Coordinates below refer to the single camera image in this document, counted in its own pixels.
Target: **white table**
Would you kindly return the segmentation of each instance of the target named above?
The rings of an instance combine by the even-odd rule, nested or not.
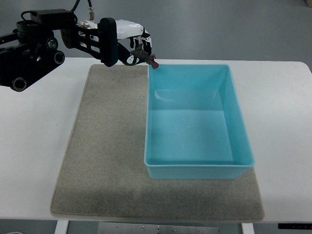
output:
[[[228,64],[255,158],[263,222],[312,222],[312,74],[300,62]],[[0,218],[56,219],[49,207],[93,58],[65,63],[21,93],[0,86]]]

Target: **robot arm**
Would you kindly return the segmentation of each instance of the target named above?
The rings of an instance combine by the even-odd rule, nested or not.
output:
[[[144,50],[136,44],[136,49],[129,52],[118,43],[118,39],[125,36],[124,32],[117,30],[121,21],[103,18],[98,24],[90,26],[92,21],[77,24],[74,12],[63,9],[27,11],[22,15],[25,13],[31,14],[31,20],[25,20],[22,16],[24,20],[17,23],[13,33],[0,36],[0,45],[15,40],[19,42],[18,46],[0,48],[0,85],[20,92],[62,65],[65,55],[58,50],[58,41],[53,33],[58,29],[67,48],[84,51],[108,67],[118,60],[125,65],[147,62],[154,69],[158,67],[155,55],[151,55],[149,34],[141,25],[142,32],[137,33],[135,29],[132,32],[134,35],[126,38],[141,39]]]

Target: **blue plastic bin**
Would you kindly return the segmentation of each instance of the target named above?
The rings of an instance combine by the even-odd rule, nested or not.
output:
[[[159,179],[234,179],[254,165],[228,65],[149,67],[144,163]]]

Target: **felt mat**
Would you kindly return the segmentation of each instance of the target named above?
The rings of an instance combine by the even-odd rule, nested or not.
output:
[[[91,67],[51,214],[117,222],[260,221],[253,168],[234,180],[149,177],[146,99],[147,66]]]

